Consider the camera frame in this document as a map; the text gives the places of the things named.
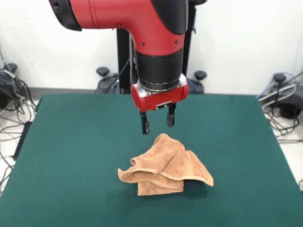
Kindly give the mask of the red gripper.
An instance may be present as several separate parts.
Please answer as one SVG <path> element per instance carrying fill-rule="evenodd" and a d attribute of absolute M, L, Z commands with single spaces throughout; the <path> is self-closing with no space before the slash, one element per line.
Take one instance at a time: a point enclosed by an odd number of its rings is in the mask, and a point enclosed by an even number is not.
<path fill-rule="evenodd" d="M 166 91 L 149 91 L 137 82 L 131 85 L 131 96 L 135 106 L 140 111 L 143 135 L 149 135 L 150 123 L 148 122 L 146 112 L 155 110 L 160 106 L 169 104 L 167 126 L 169 128 L 174 126 L 175 103 L 184 100 L 188 96 L 187 79 L 185 75 L 181 74 L 177 86 Z"/>

